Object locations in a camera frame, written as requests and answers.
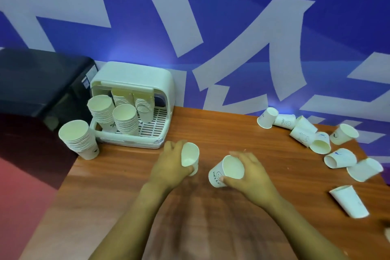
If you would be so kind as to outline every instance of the wall mural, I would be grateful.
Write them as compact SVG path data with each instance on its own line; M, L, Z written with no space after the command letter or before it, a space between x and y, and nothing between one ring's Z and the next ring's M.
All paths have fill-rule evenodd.
M371 7L356 12L364 2ZM362 22L390 25L381 4L0 0L0 45L166 68L178 106L251 115L273 106L315 124L350 124L368 155L390 163L390 47L383 27Z

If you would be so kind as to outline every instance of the hand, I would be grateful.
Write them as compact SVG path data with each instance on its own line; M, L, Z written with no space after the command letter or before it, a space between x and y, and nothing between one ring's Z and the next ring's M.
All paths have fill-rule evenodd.
M185 140L177 143L165 142L164 151L153 166L149 182L171 191L193 172L193 166L183 167L181 165L181 150L186 142Z
M248 200L265 210L268 210L280 201L280 194L253 153L230 152L230 155L241 160L245 168L245 174L242 179L222 177L226 185L237 189Z

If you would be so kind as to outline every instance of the stack of paper cups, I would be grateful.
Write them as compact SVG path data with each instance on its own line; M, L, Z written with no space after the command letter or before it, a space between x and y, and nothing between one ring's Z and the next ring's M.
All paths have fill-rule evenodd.
M318 154L328 154L331 150L329 135L325 132L315 133L315 140L310 145L310 149Z
M302 143L306 147L309 147L315 140L315 132L307 130L305 127L295 125L295 128L291 131L290 136Z
M340 126L330 135L330 141L336 145L341 145L349 140L359 137L359 132L352 126L342 123Z
M124 135L139 135L137 109L133 105L117 106L112 113L118 130Z
M351 185L340 186L329 193L350 217L358 219L370 214Z
M295 115L294 114L279 114L274 123L278 127L284 127L292 130L295 127Z
M107 95L94 96L88 100L88 109L101 128L106 132L116 132L115 120L112 116L114 103L111 97Z
M242 179L245 174L245 168L240 159L227 155L209 172L209 181L216 187L225 187L221 181L222 176L232 177L235 179Z
M309 120L304 118L304 116L300 116L296 119L295 126L302 127L305 130L308 130L308 131L313 132L313 133L316 133L318 131L318 129L312 123L310 123Z
M279 112L275 108L268 107L263 114L257 118L257 124L263 129L270 129L272 128L278 114Z
M72 120L58 131L60 139L84 159L94 159L99 154L95 135L84 120Z
M331 169L346 168L357 163L355 154L345 148L340 148L324 157L325 164Z
M348 174L358 182L365 182L369 178L383 172L383 166L372 158L366 158L354 166L347 168Z
M135 100L135 107L137 108L140 119L143 122L151 122L153 120L154 114L154 97L150 96L148 98L137 98Z
M194 143L186 143L181 150L181 165L193 166L194 170L189 176L198 172L199 148Z
M129 93L128 90L112 89L111 94L116 106L123 104L130 104L134 106L133 94Z

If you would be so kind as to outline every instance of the right hand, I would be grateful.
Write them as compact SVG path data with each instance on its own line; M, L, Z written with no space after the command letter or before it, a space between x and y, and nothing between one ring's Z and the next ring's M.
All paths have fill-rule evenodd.
M277 204L281 196L266 170L253 153L231 151L231 156L241 160L245 168L242 179L224 176L223 183L240 191L255 205L267 210Z

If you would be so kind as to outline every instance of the smiley face logo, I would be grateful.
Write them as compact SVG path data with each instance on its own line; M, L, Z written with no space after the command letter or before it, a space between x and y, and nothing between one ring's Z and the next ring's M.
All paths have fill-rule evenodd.
M217 172L217 179L221 181L222 174L221 172Z

